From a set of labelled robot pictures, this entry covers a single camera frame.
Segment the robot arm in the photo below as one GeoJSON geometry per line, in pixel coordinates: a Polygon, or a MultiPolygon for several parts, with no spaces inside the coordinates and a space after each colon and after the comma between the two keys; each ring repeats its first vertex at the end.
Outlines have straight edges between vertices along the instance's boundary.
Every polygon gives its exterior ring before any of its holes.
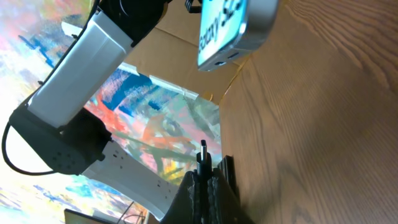
{"type": "Polygon", "coordinates": [[[9,119],[55,172],[108,184],[158,219],[178,187],[127,155],[83,106],[158,23],[169,2],[102,0],[51,77],[9,119]]]}

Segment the abstract painting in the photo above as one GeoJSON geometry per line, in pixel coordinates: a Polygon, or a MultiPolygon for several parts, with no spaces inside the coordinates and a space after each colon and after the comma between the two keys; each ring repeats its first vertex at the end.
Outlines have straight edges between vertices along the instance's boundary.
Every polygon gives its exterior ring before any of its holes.
{"type": "MultiPolygon", "coordinates": [[[[89,0],[0,1],[2,127],[73,42],[62,24],[82,27],[91,4],[89,0]]],[[[195,168],[201,139],[206,139],[214,165],[221,160],[216,105],[177,93],[126,66],[110,76],[85,108],[104,122],[130,156],[173,184],[178,185],[184,173],[195,168]]],[[[48,169],[15,131],[10,132],[7,149],[11,160],[24,169],[48,169]]],[[[63,223],[65,208],[119,217],[131,203],[117,190],[81,175],[27,177],[3,162],[0,168],[0,220],[4,223],[63,223]]],[[[135,203],[127,215],[141,212],[146,214],[145,208],[135,203]]],[[[127,221],[135,223],[136,217],[127,221]]]]}

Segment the wood grain surface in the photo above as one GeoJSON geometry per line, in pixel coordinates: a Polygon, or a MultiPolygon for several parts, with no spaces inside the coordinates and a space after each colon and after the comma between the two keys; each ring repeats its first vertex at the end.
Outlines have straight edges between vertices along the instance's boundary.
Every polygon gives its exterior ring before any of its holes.
{"type": "Polygon", "coordinates": [[[396,1],[291,0],[220,103],[256,223],[398,223],[396,1]]]}

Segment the phone screen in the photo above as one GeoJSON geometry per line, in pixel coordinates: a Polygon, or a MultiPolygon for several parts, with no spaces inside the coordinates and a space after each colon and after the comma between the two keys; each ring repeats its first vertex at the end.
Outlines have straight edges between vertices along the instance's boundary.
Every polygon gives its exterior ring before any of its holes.
{"type": "Polygon", "coordinates": [[[198,66],[244,32],[247,0],[203,0],[198,66]]]}

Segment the cardboard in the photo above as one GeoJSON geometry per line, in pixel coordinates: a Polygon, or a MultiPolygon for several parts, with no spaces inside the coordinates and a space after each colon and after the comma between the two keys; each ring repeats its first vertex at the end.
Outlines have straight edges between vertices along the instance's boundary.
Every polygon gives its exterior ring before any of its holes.
{"type": "Polygon", "coordinates": [[[218,104],[238,66],[225,65],[213,72],[199,72],[197,47],[158,28],[141,41],[125,60],[139,73],[153,75],[187,90],[213,94],[218,104]]]}
{"type": "MultiPolygon", "coordinates": [[[[194,5],[199,5],[197,0],[194,0],[194,5]]],[[[156,28],[198,46],[200,17],[201,14],[190,14],[187,11],[185,0],[173,0],[156,28]]]]}

